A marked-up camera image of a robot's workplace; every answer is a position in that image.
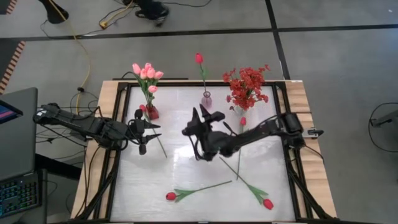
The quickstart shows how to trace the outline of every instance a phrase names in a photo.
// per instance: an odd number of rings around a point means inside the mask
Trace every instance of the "small vase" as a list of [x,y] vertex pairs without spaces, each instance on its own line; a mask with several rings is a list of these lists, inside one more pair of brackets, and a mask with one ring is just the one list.
[[206,108],[211,107],[211,103],[213,102],[213,100],[211,99],[211,94],[209,91],[205,91],[203,93],[203,98],[201,99],[201,104],[203,106],[205,106]]
[[154,105],[152,105],[151,107],[149,105],[147,105],[146,108],[147,108],[148,116],[149,116],[150,120],[159,118],[159,112],[157,111],[157,109]]

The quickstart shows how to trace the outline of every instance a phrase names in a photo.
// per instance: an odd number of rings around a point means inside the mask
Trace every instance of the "gray floor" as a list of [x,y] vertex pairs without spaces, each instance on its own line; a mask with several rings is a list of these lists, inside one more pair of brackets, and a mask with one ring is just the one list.
[[[173,0],[203,4],[206,0]],[[114,1],[57,1],[71,14],[76,32],[98,29],[98,19],[119,7]],[[370,0],[273,0],[278,27],[354,26],[398,23],[396,1]],[[171,14],[163,28],[137,19],[134,14],[103,33],[122,34],[179,30],[270,28],[263,0],[213,0],[207,7],[169,5]],[[44,36],[45,20],[39,2],[19,0],[11,16],[0,16],[0,37]],[[50,35],[70,35],[66,24],[46,24]],[[368,136],[368,119],[380,103],[398,101],[398,29],[280,33],[292,79],[304,80],[318,129],[326,172],[338,216],[344,220],[397,223],[398,155],[374,147]],[[199,78],[194,55],[205,56],[211,79],[240,66],[270,65],[267,79],[282,79],[271,33],[137,37],[82,41],[93,61],[87,90],[98,95],[103,80],[120,77],[133,62],[152,64],[165,77]],[[83,81],[87,63],[72,40],[28,42],[6,92],[36,86],[39,103],[68,106]],[[83,104],[91,100],[83,98]],[[384,108],[382,112],[397,109]],[[394,150],[394,124],[373,130],[375,141]],[[74,154],[81,147],[68,141],[37,145],[49,157]],[[81,161],[81,156],[67,163]],[[58,190],[49,199],[49,220],[66,219],[77,183],[59,177]]]

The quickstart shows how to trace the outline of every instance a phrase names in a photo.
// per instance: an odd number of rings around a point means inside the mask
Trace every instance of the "keyboard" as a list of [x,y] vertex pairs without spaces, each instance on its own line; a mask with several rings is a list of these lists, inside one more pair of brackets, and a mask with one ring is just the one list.
[[0,182],[0,218],[41,204],[41,182],[36,172]]

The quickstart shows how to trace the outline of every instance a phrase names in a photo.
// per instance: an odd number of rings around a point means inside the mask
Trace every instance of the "yellow cable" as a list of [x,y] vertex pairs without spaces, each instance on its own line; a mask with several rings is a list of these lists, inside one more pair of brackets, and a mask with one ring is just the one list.
[[[90,73],[91,73],[91,59],[90,59],[90,56],[88,55],[88,51],[87,51],[87,49],[85,48],[85,46],[83,46],[83,44],[77,39],[77,37],[76,37],[76,36],[77,36],[77,35],[76,35],[76,32],[75,32],[75,30],[73,29],[71,23],[70,23],[69,21],[67,21],[67,19],[65,18],[65,16],[63,16],[62,12],[55,6],[55,4],[54,4],[54,2],[53,2],[52,0],[49,0],[49,2],[50,2],[50,4],[54,7],[54,9],[60,14],[60,16],[62,17],[62,19],[68,23],[69,28],[70,28],[70,30],[71,30],[71,32],[72,32],[73,38],[75,39],[75,41],[78,42],[78,44],[79,44],[79,45],[82,47],[82,49],[85,51],[85,56],[86,56],[86,58],[87,58],[87,60],[88,60],[88,71],[87,71],[87,75],[86,75],[85,80],[84,80],[83,83],[80,85],[80,87],[84,88],[84,86],[86,85],[87,79],[88,79],[88,77],[90,76]],[[77,114],[79,114],[79,100],[80,100],[80,93],[77,95],[77,99],[76,99],[76,113],[77,113]]]
[[99,25],[101,26],[101,28],[102,28],[102,29],[106,29],[106,28],[108,27],[108,22],[109,22],[110,20],[112,20],[113,18],[115,18],[115,16],[117,16],[117,15],[119,15],[120,13],[123,13],[123,12],[125,12],[126,10],[128,10],[128,9],[130,8],[130,6],[132,5],[132,2],[133,2],[133,1],[131,1],[130,4],[128,4],[128,5],[126,6],[126,8],[124,8],[122,11],[120,11],[120,12],[116,13],[115,15],[111,16],[107,21],[105,21],[105,22],[100,22]]

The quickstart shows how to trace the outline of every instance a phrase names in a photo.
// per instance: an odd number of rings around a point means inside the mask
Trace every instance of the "white table surface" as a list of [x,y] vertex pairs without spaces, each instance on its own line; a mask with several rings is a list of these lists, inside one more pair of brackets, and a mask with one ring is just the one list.
[[[209,112],[223,112],[233,130],[239,131],[239,116],[229,110],[226,102],[231,93],[227,86],[208,87],[213,99]],[[258,102],[246,112],[247,125],[253,128],[264,119],[276,114],[271,87],[262,87],[269,102]],[[138,147],[129,144],[121,154],[116,182],[112,222],[149,221],[294,221],[292,197],[285,167],[282,143],[279,137],[268,137],[242,147],[240,176],[265,192],[274,203],[272,210],[260,205],[252,192],[216,156],[212,162],[196,161],[189,138],[181,134],[192,118],[192,108],[200,113],[202,87],[159,87],[153,104],[160,118],[154,124],[162,133],[165,158],[158,141],[147,144],[147,154],[139,155]],[[133,119],[139,105],[145,104],[141,88],[132,88],[126,122]],[[213,130],[229,133],[222,122],[213,123]],[[153,134],[149,129],[146,134]],[[224,158],[233,168],[238,167],[238,154]],[[165,199],[174,188],[195,190],[232,180],[212,189],[191,194],[180,202]]]

